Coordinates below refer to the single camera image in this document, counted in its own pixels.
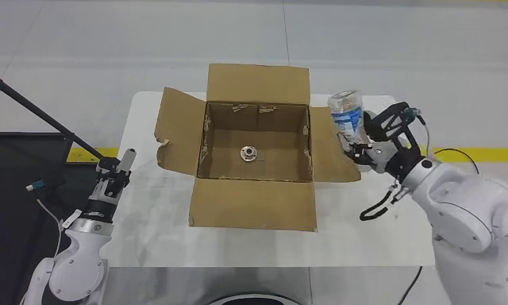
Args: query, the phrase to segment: box flap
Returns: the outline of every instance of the box flap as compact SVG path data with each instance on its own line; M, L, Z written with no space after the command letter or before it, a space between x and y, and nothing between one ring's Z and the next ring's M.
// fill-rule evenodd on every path
M310 103L309 69L211 64L207 101Z
M164 88L155 131L157 141L162 143L157 150L161 168L195 175L205 104L181 91Z
M313 183L197 178L189 226L315 231Z
M360 180L355 163L344 154L329 107L310 108L311 155L314 181L347 183Z

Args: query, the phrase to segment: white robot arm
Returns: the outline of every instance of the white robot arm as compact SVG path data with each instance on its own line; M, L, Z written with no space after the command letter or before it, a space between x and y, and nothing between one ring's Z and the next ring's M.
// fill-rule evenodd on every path
M425 124L405 102L374 118L365 113L371 143L352 144L346 153L401 184L391 203L409 194L425 211L436 268L453 305L507 305L508 186L423 157L408 128L415 118Z
M71 239L71 245L55 258L46 257L39 263L21 303L41 305L46 285L64 301L84 299L89 305L101 303L108 266L99 251L111 240L113 215L122 190L129 183L135 157L136 152L128 149L121 161L112 157L100 160L97 185L85 211L77 210L63 223L68 228L65 234ZM31 191L34 186L41 187L35 183L27 189Z

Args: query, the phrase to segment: black pole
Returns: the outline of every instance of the black pole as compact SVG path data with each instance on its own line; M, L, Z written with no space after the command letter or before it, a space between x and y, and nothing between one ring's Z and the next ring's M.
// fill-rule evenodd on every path
M83 147L85 150L90 152L90 154L97 157L99 160L103 158L102 154L97 151L97 149L94 149L90 145L88 145L84 140L74 135L73 132L68 130L65 126L61 125L57 120L50 117L46 112L39 109L35 104L31 103L27 98L25 98L23 95L20 95L17 93L12 87L9 87L5 82L3 82L2 79L0 79L0 91L3 91L6 95L9 95L14 101L18 102L30 112L34 113L39 118L43 119L46 123L54 127L55 129L58 129L60 132L62 132L65 136L68 138L71 138L73 141L75 141L79 146Z

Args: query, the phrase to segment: cardboard box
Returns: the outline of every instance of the cardboard box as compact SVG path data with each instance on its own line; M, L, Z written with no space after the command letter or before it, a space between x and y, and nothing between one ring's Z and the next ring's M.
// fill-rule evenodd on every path
M189 226L316 231L314 181L352 182L328 107L309 107L309 70L211 64L206 101L165 88L161 168L196 176ZM258 157L245 162L244 146Z

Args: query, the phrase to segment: white table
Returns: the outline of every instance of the white table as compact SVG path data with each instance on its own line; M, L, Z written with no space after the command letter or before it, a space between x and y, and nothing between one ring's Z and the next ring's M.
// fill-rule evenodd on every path
M205 98L203 93L191 94ZM194 177L159 168L153 137L162 92L139 92L130 108L120 153L137 151L130 185L114 216L113 240L103 256L114 267L316 267L433 265L431 230L408 196L390 213L361 222L393 179L362 174L355 183L316 183L317 233L287 230L190 228ZM328 95L312 95L325 106ZM394 99L365 96L380 112Z

